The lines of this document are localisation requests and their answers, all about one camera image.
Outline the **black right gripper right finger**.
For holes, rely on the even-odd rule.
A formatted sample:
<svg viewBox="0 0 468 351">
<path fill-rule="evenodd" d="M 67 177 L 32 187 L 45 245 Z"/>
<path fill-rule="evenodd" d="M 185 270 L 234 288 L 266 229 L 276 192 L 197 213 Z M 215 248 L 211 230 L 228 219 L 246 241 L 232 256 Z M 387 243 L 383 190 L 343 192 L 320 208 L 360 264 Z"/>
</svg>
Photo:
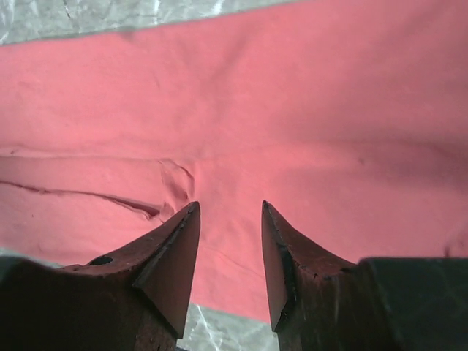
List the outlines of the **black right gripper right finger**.
<svg viewBox="0 0 468 351">
<path fill-rule="evenodd" d="M 262 246 L 271 328 L 281 350 L 465 350 L 467 260 L 346 261 L 270 203 Z"/>
</svg>

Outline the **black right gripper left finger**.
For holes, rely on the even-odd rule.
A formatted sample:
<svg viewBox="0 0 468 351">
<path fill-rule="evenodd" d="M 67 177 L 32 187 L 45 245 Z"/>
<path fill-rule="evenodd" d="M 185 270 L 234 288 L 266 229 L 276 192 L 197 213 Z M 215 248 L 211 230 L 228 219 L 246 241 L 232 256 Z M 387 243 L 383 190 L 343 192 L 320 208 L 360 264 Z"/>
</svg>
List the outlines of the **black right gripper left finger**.
<svg viewBox="0 0 468 351">
<path fill-rule="evenodd" d="M 200 205 L 85 265 L 1 258 L 3 350 L 174 350 L 183 337 Z"/>
</svg>

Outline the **red t-shirt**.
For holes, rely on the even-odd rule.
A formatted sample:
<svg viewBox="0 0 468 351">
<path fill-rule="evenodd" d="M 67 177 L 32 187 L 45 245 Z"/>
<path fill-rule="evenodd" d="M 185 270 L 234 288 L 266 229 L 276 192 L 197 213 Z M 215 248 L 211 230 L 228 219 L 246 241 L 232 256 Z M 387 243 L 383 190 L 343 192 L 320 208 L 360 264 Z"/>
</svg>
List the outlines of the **red t-shirt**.
<svg viewBox="0 0 468 351">
<path fill-rule="evenodd" d="M 301 1 L 1 48 L 1 245 L 201 205 L 192 299 L 267 320 L 264 200 L 346 260 L 467 255 L 467 3 Z"/>
</svg>

